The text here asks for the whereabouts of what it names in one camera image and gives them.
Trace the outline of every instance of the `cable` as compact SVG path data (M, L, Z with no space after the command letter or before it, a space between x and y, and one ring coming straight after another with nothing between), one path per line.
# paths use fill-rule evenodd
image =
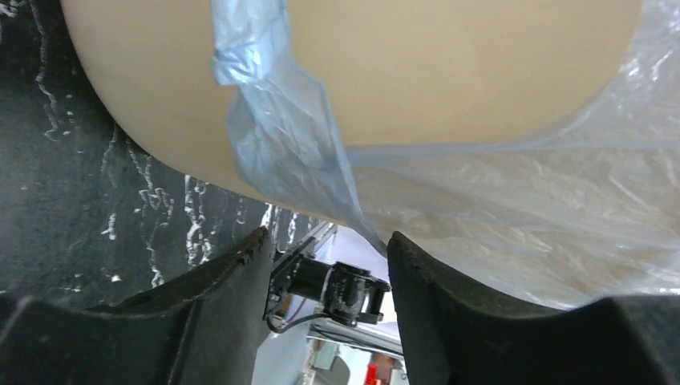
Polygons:
M307 338L317 339L318 341L339 343L340 345L345 345L346 347L353 347L354 349L359 349L361 351L369 351L369 352L372 352L372 353L381 353L381 354L384 354L384 355L389 355L390 357L396 355L397 356L396 358L401 358L401 359L403 358L402 355L398 355L396 352L386 351L384 349L378 349L376 347L355 345L353 343L340 342L340 341L333 340L331 338L322 338L322 337L317 337L317 336L314 336L314 335L308 335Z
M314 319L319 319L319 318L326 318L328 317L327 315L323 313L319 314L310 314L306 315L305 317L300 317L292 322L284 323L282 326L275 326L272 322L272 315L268 314L267 315L267 327L274 333L276 334L282 334L285 333L286 331L290 330L290 328L300 325L301 323L304 322L309 322L313 321Z
M392 351L390 349L386 349L382 346L378 346L378 345L373 344L373 343L359 341L356 338L353 338L353 337L350 337L350 336L347 336L347 335L344 335L344 334L335 333L333 331L319 330L314 325L312 325L310 327L310 330L313 331L314 333L319 334L322 337L328 338L329 340L334 341L334 342L344 343L346 345L352 344L352 345L355 345L356 347L363 347L363 348L366 348L366 349L385 351L385 352L389 352L390 355L395 355L397 357L403 358L403 354L399 353L398 351Z
M292 322L295 319L295 317L297 317L298 314L300 314L300 310L302 310L302 307L305 305L306 302L307 302L307 298L303 298L302 302L300 302L300 306L298 306L297 309L295 310L295 312L293 313L293 315L291 315L288 318L289 319L288 322Z

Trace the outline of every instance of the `mannequin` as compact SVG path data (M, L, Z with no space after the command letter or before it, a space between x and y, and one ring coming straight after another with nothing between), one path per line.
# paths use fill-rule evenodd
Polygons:
M234 89L213 80L208 2L62 3L90 81L135 142L266 201L239 179L229 149ZM326 85L346 146L541 130L618 71L640 9L640 0L289 2L294 53Z

